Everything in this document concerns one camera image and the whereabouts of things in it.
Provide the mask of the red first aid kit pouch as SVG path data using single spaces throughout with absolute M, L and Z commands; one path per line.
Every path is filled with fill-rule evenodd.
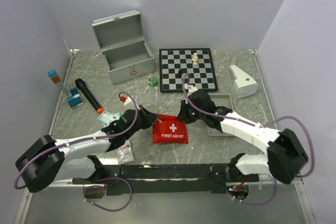
M 158 114 L 158 119 L 153 124 L 152 143 L 188 144 L 185 124 L 178 121 L 176 116 Z

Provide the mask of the metal first aid case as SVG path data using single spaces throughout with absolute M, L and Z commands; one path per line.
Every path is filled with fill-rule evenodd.
M 114 85 L 156 70 L 154 55 L 144 38 L 141 12 L 130 12 L 91 23 Z

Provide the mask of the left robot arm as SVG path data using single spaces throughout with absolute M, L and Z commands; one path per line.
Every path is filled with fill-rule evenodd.
M 137 131 L 150 128 L 157 119 L 157 114 L 140 106 L 137 110 L 126 110 L 118 120 L 87 136 L 54 140 L 44 135 L 15 162 L 19 177 L 31 193 L 68 178 L 98 183 L 103 179 L 104 166 L 95 155 L 118 149 Z

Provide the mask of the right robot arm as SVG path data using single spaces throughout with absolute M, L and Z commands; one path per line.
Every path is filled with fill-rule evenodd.
M 254 123 L 225 106 L 217 106 L 209 94 L 193 85 L 183 85 L 185 100 L 177 119 L 185 124 L 197 120 L 221 133 L 235 136 L 261 150 L 261 154 L 239 153 L 229 163 L 229 175 L 241 181 L 250 174 L 269 175 L 290 184 L 309 158 L 294 131 L 283 131 Z

